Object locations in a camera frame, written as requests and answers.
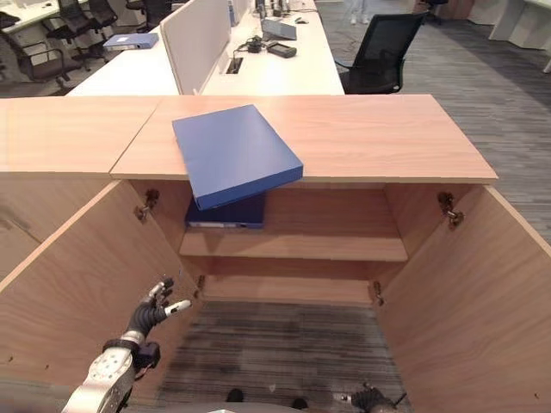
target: black shoe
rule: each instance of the black shoe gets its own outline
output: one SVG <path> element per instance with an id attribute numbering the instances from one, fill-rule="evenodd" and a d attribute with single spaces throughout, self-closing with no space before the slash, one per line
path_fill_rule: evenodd
<path id="1" fill-rule="evenodd" d="M 291 404 L 291 407 L 293 409 L 303 410 L 303 409 L 308 408 L 308 403 L 306 402 L 306 400 L 304 398 L 296 398 L 293 401 L 293 404 Z"/>
<path id="2" fill-rule="evenodd" d="M 232 389 L 229 393 L 227 393 L 226 402 L 227 403 L 240 403 L 243 402 L 245 399 L 245 396 L 242 391 L 239 389 Z"/>

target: cabinet door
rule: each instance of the cabinet door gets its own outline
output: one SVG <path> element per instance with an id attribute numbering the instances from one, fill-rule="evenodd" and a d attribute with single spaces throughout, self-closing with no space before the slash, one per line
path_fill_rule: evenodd
<path id="1" fill-rule="evenodd" d="M 551 411 L 551 248 L 493 188 L 458 203 L 383 292 L 416 413 Z"/>
<path id="2" fill-rule="evenodd" d="M 111 182 L 0 282 L 0 375 L 77 385 L 159 280 L 174 278 L 171 299 L 192 297 L 195 284 L 154 218 L 133 214 L 139 205 L 128 182 Z M 153 330 L 163 359 L 146 390 L 162 380 L 198 307 Z"/>
<path id="3" fill-rule="evenodd" d="M 0 206 L 0 281 L 39 245 Z"/>

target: cabinet hinge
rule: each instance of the cabinet hinge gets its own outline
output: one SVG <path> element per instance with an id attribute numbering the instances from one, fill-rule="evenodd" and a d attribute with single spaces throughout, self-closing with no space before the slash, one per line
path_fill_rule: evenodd
<path id="1" fill-rule="evenodd" d="M 205 286 L 205 275 L 199 275 L 199 280 L 197 280 L 197 289 L 193 293 L 193 298 L 198 299 L 199 294 L 203 290 L 203 287 Z"/>
<path id="2" fill-rule="evenodd" d="M 454 211 L 454 196 L 450 192 L 441 192 L 438 194 L 438 203 L 444 217 L 448 218 L 448 227 L 450 230 L 457 228 L 465 219 L 465 214 L 461 211 Z"/>
<path id="3" fill-rule="evenodd" d="M 375 298 L 377 299 L 377 304 L 381 307 L 385 304 L 385 299 L 382 298 L 382 288 L 379 281 L 374 281 L 373 290 L 375 291 Z"/>
<path id="4" fill-rule="evenodd" d="M 134 215 L 139 222 L 144 224 L 147 221 L 147 215 L 157 205 L 160 193 L 156 189 L 147 189 L 145 192 L 145 204 L 134 208 Z"/>

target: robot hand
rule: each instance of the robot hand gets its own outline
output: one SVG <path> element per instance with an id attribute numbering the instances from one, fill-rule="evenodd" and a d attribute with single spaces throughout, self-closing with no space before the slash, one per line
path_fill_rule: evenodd
<path id="1" fill-rule="evenodd" d="M 62 413 L 115 413 L 126 407 L 134 381 L 141 379 L 147 369 L 155 368 L 161 358 L 158 344 L 145 342 L 152 328 L 191 306 L 188 299 L 168 305 L 166 298 L 173 285 L 172 279 L 161 281 L 142 299 L 126 332 L 105 343 Z"/>

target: office chair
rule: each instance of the office chair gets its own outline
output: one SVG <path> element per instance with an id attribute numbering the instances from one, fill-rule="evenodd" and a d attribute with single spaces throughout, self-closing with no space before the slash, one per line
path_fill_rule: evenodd
<path id="1" fill-rule="evenodd" d="M 137 29 L 139 33 L 149 32 L 172 13 L 172 3 L 167 0 L 143 0 L 145 5 L 145 25 Z"/>
<path id="2" fill-rule="evenodd" d="M 129 10 L 139 10 L 142 15 L 145 14 L 145 5 L 142 0 L 127 0 L 125 7 Z"/>
<path id="3" fill-rule="evenodd" d="M 6 80 L 6 75 L 4 75 L 3 71 L 6 70 L 6 65 L 3 63 L 2 59 L 0 59 L 0 82 L 3 82 Z"/>
<path id="4" fill-rule="evenodd" d="M 58 0 L 58 5 L 59 17 L 47 17 L 46 20 L 61 20 L 64 25 L 51 29 L 44 21 L 40 22 L 47 30 L 46 37 L 48 39 L 65 40 L 67 43 L 71 44 L 78 36 L 90 30 L 95 30 L 99 33 L 99 30 L 96 28 L 97 23 L 95 19 L 93 17 L 88 17 L 84 13 L 78 0 Z M 90 71 L 90 68 L 86 65 L 86 59 L 103 59 L 105 63 L 108 62 L 103 56 L 102 48 L 97 48 L 98 52 L 91 52 L 89 50 L 87 53 L 84 53 L 83 48 L 75 44 L 75 49 L 78 55 L 73 58 L 82 60 L 86 71 Z"/>
<path id="5" fill-rule="evenodd" d="M 352 65 L 340 74 L 344 93 L 372 95 L 402 89 L 404 56 L 427 12 L 413 15 L 374 15 Z"/>
<path id="6" fill-rule="evenodd" d="M 33 82 L 46 82 L 55 79 L 61 89 L 67 89 L 63 83 L 63 80 L 71 80 L 67 73 L 82 67 L 82 63 L 66 58 L 60 49 L 48 49 L 44 41 L 39 41 L 32 45 L 21 46 L 11 39 L 3 30 L 0 30 L 0 38 L 15 54 L 20 72 L 27 75 Z M 27 54 L 27 52 L 25 52 L 26 48 L 38 45 L 44 45 L 46 50 L 33 54 Z M 33 65 L 33 57 L 44 54 L 46 55 L 47 61 Z"/>
<path id="7" fill-rule="evenodd" d="M 429 14 L 427 15 L 427 19 L 432 18 L 435 22 L 441 25 L 443 20 L 441 17 L 436 15 L 436 9 L 438 6 L 449 3 L 449 0 L 422 0 L 421 3 L 426 3 L 428 6 L 427 11 Z"/>
<path id="8" fill-rule="evenodd" d="M 100 31 L 103 40 L 107 40 L 102 29 L 111 26 L 117 20 L 119 16 L 115 13 L 108 0 L 88 0 L 90 7 L 90 13 L 94 17 L 92 21 L 92 28 L 96 31 Z"/>

